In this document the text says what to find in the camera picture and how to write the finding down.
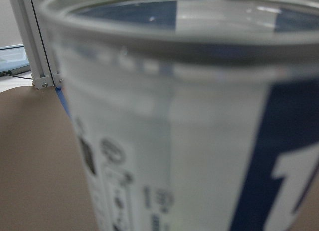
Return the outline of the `clear Wilson tennis ball can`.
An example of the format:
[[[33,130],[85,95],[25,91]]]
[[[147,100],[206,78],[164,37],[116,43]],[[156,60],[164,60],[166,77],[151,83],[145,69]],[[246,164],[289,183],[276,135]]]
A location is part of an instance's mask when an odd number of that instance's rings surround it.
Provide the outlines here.
[[[319,0],[45,0],[102,231],[319,228]]]

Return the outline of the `brown paper table cover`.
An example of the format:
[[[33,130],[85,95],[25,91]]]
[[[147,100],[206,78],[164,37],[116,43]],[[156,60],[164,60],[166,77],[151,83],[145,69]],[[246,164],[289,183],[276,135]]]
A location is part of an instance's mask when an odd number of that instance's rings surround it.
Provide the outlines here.
[[[97,229],[72,125],[53,88],[0,94],[0,228]]]

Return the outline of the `aluminium frame post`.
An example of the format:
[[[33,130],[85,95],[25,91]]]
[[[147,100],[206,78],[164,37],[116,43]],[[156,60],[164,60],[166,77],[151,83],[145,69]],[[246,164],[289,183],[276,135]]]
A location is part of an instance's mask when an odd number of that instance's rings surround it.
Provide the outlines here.
[[[44,0],[9,0],[32,71],[32,84],[37,89],[61,87],[54,52],[48,40],[39,6]]]

